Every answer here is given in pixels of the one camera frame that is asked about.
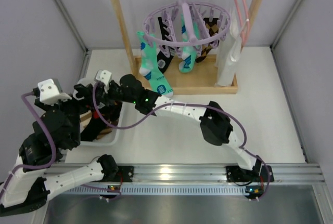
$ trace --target pink plastic hanger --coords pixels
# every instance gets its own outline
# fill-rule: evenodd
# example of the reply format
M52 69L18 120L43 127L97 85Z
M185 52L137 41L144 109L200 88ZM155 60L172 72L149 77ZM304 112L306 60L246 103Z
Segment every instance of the pink plastic hanger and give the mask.
M241 39L242 39L242 45L245 46L245 44L246 44L246 42L248 40L248 37L249 37L250 21L249 21L249 11L248 11L248 7L246 5L246 0L242 0L242 1L243 1L244 11L245 11L245 17L246 17L246 25L247 25L247 27L246 27L246 33L244 33L245 28L242 27L240 35L241 35ZM241 15L241 12L240 12L238 0L235 0L235 5L236 5L237 12L238 12L238 18L239 18L240 25L243 26L243 19L242 19L242 15Z

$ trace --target wooden stand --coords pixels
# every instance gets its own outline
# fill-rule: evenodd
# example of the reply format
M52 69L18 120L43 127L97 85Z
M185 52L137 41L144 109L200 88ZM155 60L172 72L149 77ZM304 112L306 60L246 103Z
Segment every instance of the wooden stand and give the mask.
M134 56L130 39L127 33L124 15L119 0L111 0L117 20L120 26L125 50L130 62L131 70L145 87L149 87L149 82L138 72L141 66L141 57ZM257 16L262 0L252 0L249 8L250 28ZM207 58L196 64L190 73L181 73L178 70L178 59L173 59L164 76L174 90L174 94L235 94L238 90L237 79L231 86L215 86L217 80L217 68L214 66L216 55L208 55Z

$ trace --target hanging sock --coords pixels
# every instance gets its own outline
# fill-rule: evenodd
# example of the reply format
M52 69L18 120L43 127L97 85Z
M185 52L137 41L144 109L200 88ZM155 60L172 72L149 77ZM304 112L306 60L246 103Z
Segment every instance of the hanging sock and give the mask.
M168 83L167 79L160 72L157 65L156 53L159 51L156 48L156 43L153 43L151 48L144 40L144 33L142 31L137 32L137 36L141 43L141 67L139 73L148 80L151 90L156 91L166 97L173 96L173 89Z
M219 33L219 27L217 26L218 18L213 18L213 20L210 22L209 18L204 18L204 22L206 23L206 28L209 30L209 35L212 37L215 33ZM204 59L207 57L208 53L213 49L211 45L208 45L207 47L202 46L202 52L201 56L196 58L196 62L200 63L204 61Z
M162 35L162 40L164 41L168 41L168 39L166 38L166 36L169 35L169 33L167 32L167 30L165 30L165 28L167 27L167 25L165 25L162 21L162 17L158 17L158 22L160 24L160 30L161 30L161 35ZM164 73L167 68L169 67L171 60L173 59L173 57L175 56L175 51L173 48L169 48L167 47L170 51L170 57L166 57L162 51L159 51L159 53L157 54L157 65L158 65L158 69L160 69L161 73Z
M193 28L194 28L194 33L195 33L197 39L199 39L198 26L194 22L193 22ZM182 38L183 38L184 42L188 42L188 36L186 33L185 21L184 21L183 15L182 15ZM183 48L183 53L182 53L183 61L181 63L179 63L180 72L187 73L187 72L192 71L196 56L197 56L197 53L192 46L185 46Z

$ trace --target white table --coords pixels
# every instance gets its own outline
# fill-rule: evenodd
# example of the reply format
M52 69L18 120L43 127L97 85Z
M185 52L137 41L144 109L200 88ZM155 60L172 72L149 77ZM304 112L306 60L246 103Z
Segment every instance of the white table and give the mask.
M87 77L94 77L98 69L111 71L115 80L131 72L125 50L93 50ZM244 48L236 74L236 95L176 95L174 99L202 104L216 101L246 128L248 150L267 163L304 163L270 49ZM129 107L122 125L142 117L133 106ZM242 138L236 123L233 126ZM235 163L223 146L205 142L200 127L186 121L152 116L133 129L121 130L119 137L115 145L107 148L77 147L68 152L66 163L89 163L102 154L112 154L117 163L130 164Z

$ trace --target white vent strip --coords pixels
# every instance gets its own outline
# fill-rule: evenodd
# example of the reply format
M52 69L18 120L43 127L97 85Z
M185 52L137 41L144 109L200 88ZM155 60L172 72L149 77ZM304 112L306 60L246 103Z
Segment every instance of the white vent strip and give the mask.
M164 186L123 185L124 195L247 195L246 187L238 186ZM115 194L105 190L76 187L65 194Z

